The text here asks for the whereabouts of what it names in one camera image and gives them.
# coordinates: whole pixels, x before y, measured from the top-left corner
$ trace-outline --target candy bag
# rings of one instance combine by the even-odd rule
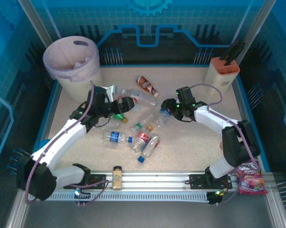
[[[265,195],[265,181],[254,163],[250,160],[236,169],[239,193],[242,195]]]

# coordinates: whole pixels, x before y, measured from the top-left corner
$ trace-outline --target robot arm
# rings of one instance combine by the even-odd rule
[[[46,200],[56,189],[70,184],[87,184],[90,170],[83,165],[73,164],[71,167],[60,170],[54,170],[54,168],[68,149],[98,123],[99,118],[125,113],[134,107],[133,99],[130,97],[123,97],[122,102],[114,101],[115,91],[114,85],[108,88],[96,86],[90,110],[80,122],[66,132],[68,127],[82,117],[87,106],[77,108],[64,127],[44,147],[33,153],[31,157],[22,156],[18,161],[17,187],[25,190],[29,173],[41,155],[44,157],[39,161],[31,179],[29,187],[31,195],[40,200]],[[91,91],[88,94],[87,103],[90,101],[90,96]],[[62,132],[65,133],[53,142]],[[52,145],[48,152],[44,153],[50,144]]]
[[[240,135],[237,129],[230,121],[235,123],[243,132],[252,155],[254,157],[260,155],[260,148],[249,121],[237,121],[224,116],[224,119],[228,121],[219,118],[215,115],[218,114],[216,111],[211,108],[207,109],[206,103],[196,102],[189,87],[177,89],[176,92],[178,102],[175,99],[167,99],[162,103],[162,108],[170,111],[177,120],[183,121],[183,117],[186,116],[192,121],[208,126],[222,136],[223,157],[205,170],[206,174],[209,175],[210,182],[223,177],[250,159],[243,141],[238,139]]]

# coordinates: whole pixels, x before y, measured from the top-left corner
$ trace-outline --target white trash bin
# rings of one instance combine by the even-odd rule
[[[55,41],[46,49],[43,62],[50,76],[79,103],[87,100],[90,81],[103,86],[99,51],[88,38],[72,36]]]

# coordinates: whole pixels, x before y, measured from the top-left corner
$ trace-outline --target snack bag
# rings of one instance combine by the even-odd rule
[[[242,195],[265,195],[265,181],[261,173],[250,160],[238,166],[236,176],[239,184],[239,193]]]

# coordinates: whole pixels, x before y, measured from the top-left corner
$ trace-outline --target beige speckled floor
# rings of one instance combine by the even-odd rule
[[[176,96],[175,90],[183,86],[201,83],[207,68],[194,67],[125,67],[102,68],[105,86],[117,85],[120,92],[123,88],[141,90],[135,83],[139,75],[146,76],[159,92],[159,104],[167,98]],[[204,87],[192,89],[196,101],[209,103],[218,97],[208,97]],[[57,110],[50,129],[49,138],[53,137],[65,124],[69,115],[78,107],[78,103],[62,90]],[[216,111],[240,119],[237,102],[230,88],[223,102],[212,107]],[[125,114],[129,119],[119,131],[131,135],[130,127],[136,123],[140,114],[130,111]],[[116,145],[102,141],[101,129],[92,129],[84,138],[76,142],[64,155],[57,168],[80,163],[92,170],[109,171],[116,165],[124,171],[203,171],[222,156],[219,148],[220,137],[211,129],[196,122],[182,123],[173,117],[166,128],[155,129],[161,142],[153,155],[144,164],[137,161],[139,154],[132,151],[127,144]]]

